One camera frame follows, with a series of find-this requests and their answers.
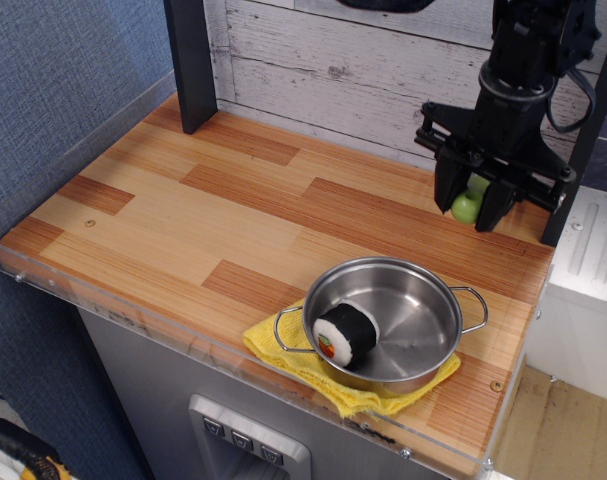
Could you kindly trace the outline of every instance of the yellow object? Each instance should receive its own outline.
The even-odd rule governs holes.
[[[312,348],[303,330],[301,310],[286,314],[279,323],[283,343],[292,348]],[[436,385],[452,375],[461,365],[453,354],[440,368],[436,377],[419,390],[393,398],[383,398],[373,392],[355,390],[335,382],[323,371],[321,358],[316,353],[284,351],[274,337],[276,314],[254,325],[243,334],[243,342],[259,359],[303,380],[327,397],[342,418],[359,412],[373,411],[391,416],[412,405]]]
[[[50,457],[47,457],[47,458],[43,459],[42,461],[48,462],[51,465],[53,465],[54,468],[56,468],[56,471],[59,474],[59,476],[58,476],[59,480],[73,480],[72,476],[70,475],[70,472],[67,471],[67,469],[65,468],[64,465],[60,465],[60,464],[56,463]],[[23,470],[23,472],[21,473],[20,480],[36,480],[36,476],[29,468],[26,467]]]

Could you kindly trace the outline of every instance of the wooden floor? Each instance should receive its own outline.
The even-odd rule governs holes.
[[[495,465],[515,480],[607,480],[607,400],[527,367]]]

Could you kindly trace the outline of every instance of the button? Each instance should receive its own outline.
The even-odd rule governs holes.
[[[263,455],[265,460],[274,465],[283,465],[283,455],[265,445],[261,445],[261,455]]]
[[[234,430],[232,430],[232,441],[234,442],[234,445],[241,447],[243,450],[247,450],[248,452],[254,450],[252,439],[239,432],[235,432]]]
[[[216,435],[217,437],[225,436],[223,425],[221,425],[220,423],[216,423],[214,420],[211,420],[207,417],[203,417],[203,425],[205,425],[205,429],[212,435]]]

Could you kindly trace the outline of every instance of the stainless steel pot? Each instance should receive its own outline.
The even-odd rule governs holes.
[[[483,321],[463,329],[461,309],[452,291],[472,293],[483,307]],[[379,323],[380,340],[357,362],[341,367],[317,345],[314,321],[350,300],[369,311]],[[303,328],[312,350],[285,345],[279,322],[288,313],[303,309]],[[302,307],[282,310],[274,321],[279,345],[292,353],[316,353],[326,373],[337,382],[382,396],[415,391],[429,383],[439,367],[454,353],[461,335],[487,324],[488,308],[470,287],[448,287],[429,270],[390,257],[366,257],[335,266],[319,277]]]

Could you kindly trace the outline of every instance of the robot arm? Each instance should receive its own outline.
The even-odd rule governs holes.
[[[346,5],[391,12],[416,12],[433,0],[340,0]],[[476,230],[491,231],[515,202],[528,200],[554,212],[576,174],[541,137],[547,115],[565,133],[588,120],[592,87],[576,65],[592,58],[600,37],[596,0],[494,0],[494,44],[479,74],[474,110],[425,103],[416,142],[435,153],[434,199],[446,212],[467,190],[472,174],[489,181]],[[568,75],[586,93],[583,119],[559,127],[551,99],[558,79]]]

